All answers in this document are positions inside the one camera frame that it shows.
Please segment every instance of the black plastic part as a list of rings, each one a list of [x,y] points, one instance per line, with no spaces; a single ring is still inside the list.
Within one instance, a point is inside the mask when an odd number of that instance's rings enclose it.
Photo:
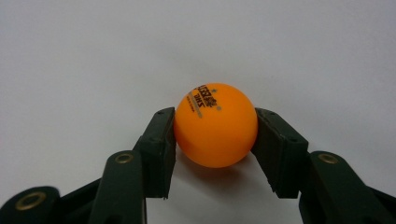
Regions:
[[[89,223],[146,223],[142,173],[137,151],[122,151],[108,158]]]
[[[308,182],[300,201],[304,223],[395,223],[343,158],[317,151],[310,154],[309,161]]]
[[[25,190],[8,200],[0,210],[1,224],[54,223],[58,214],[54,205],[59,191],[52,187]]]
[[[394,219],[396,219],[396,198],[379,191],[377,189],[370,190],[373,192],[375,197],[382,203],[382,205],[390,212]]]
[[[168,198],[176,162],[174,115],[173,107],[155,113],[134,147],[143,158],[145,196],[148,198]]]
[[[64,195],[60,200],[63,224],[88,223],[101,179]]]
[[[256,108],[259,132],[251,152],[279,198],[297,198],[308,141],[278,114]]]

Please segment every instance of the white background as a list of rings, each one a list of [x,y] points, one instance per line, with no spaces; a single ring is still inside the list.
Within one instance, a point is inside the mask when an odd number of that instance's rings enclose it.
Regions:
[[[1,1],[0,204],[102,175],[152,115],[224,82],[396,196],[394,1]],[[302,223],[252,155],[210,170],[177,150],[148,223]]]

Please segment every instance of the brass rivet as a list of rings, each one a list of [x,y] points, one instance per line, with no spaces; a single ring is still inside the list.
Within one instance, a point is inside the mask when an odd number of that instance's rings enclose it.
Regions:
[[[327,162],[329,164],[336,164],[338,162],[337,158],[335,158],[334,156],[330,155],[330,154],[320,154],[318,155],[318,157],[324,161]]]
[[[29,210],[44,202],[46,198],[47,194],[44,192],[33,192],[19,199],[15,204],[15,208],[20,211]]]
[[[116,162],[119,164],[127,163],[130,162],[134,158],[133,155],[128,154],[128,153],[123,153],[120,154],[118,157],[116,157]]]

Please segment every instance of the ball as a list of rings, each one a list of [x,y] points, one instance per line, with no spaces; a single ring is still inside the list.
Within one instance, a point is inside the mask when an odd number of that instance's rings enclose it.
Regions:
[[[184,154],[211,168],[242,160],[256,140],[258,119],[244,93],[209,83],[187,93],[177,107],[174,133]]]

